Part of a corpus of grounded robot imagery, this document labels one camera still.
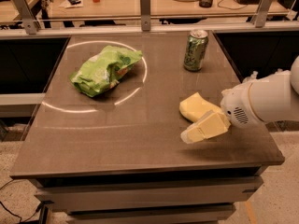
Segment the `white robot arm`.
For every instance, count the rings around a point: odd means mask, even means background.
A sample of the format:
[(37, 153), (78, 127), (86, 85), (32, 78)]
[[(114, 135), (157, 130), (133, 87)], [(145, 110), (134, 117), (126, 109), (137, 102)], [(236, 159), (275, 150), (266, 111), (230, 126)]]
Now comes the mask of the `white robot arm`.
[(299, 120), (299, 57), (289, 70), (258, 79), (255, 75), (222, 92), (219, 105), (213, 105), (199, 93), (179, 104), (180, 114), (192, 124), (181, 139), (192, 144), (229, 130), (275, 121)]

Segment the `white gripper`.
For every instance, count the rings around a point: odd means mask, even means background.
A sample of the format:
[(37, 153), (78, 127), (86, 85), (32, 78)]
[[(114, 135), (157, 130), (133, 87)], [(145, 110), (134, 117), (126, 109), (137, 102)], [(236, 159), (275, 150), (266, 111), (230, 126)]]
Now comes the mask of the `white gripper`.
[(251, 86), (252, 82), (245, 82), (223, 90), (221, 110), (226, 116), (213, 110), (207, 111), (181, 133), (182, 141), (192, 144), (224, 134), (229, 130), (231, 123), (241, 129), (262, 125), (263, 122), (255, 114), (250, 102)]

